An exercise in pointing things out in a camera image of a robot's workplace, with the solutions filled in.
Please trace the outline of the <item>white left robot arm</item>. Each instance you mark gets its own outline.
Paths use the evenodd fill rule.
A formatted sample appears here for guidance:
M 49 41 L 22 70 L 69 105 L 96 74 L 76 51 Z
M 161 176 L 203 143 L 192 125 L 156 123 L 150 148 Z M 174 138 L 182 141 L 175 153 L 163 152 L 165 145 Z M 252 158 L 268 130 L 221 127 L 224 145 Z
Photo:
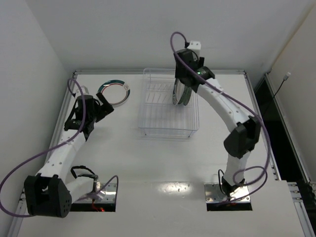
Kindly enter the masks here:
M 60 144 L 35 176 L 24 181 L 27 211 L 31 216 L 64 218 L 72 203 L 85 195 L 96 195 L 98 176 L 95 173 L 75 175 L 65 183 L 75 168 L 73 161 L 88 140 L 95 123 L 114 111 L 101 92 L 95 96 L 79 95 L 64 123 Z

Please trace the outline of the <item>white plate green line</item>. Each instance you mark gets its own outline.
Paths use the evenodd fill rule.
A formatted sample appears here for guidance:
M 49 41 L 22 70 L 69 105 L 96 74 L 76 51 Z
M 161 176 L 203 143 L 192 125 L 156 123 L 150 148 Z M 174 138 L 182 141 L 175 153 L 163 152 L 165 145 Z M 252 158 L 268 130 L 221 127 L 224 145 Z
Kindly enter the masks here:
M 186 106 L 189 101 L 190 101 L 190 98 L 191 98 L 191 94 L 192 94 L 192 89 L 190 87 L 187 87 L 187 93 L 186 93 L 186 97 L 185 97 L 185 100 L 184 100 L 184 106 Z

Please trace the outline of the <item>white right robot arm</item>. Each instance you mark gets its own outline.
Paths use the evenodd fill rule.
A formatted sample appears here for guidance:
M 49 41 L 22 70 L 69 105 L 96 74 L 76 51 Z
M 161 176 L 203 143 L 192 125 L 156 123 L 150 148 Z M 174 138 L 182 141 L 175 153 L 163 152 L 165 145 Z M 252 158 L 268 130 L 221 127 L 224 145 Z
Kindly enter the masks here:
M 192 50 L 184 48 L 174 53 L 175 77 L 202 97 L 224 121 L 229 135 L 224 140 L 228 153 L 227 165 L 221 181 L 221 190 L 230 196 L 245 183 L 247 160 L 260 136 L 259 120 L 242 111 L 224 92 L 215 74 Z

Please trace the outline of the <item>teal patterned small plate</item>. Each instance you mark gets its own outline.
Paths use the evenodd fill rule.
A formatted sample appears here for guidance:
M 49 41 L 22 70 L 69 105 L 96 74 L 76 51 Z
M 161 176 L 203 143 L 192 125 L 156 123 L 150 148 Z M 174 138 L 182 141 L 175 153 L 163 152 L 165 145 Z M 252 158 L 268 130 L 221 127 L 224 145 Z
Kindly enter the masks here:
M 183 90 L 183 93 L 180 97 L 180 100 L 178 102 L 179 105 L 183 104 L 184 103 L 184 100 L 185 100 L 185 97 L 186 97 L 186 93 L 187 93 L 187 86 L 184 86 L 184 90 Z

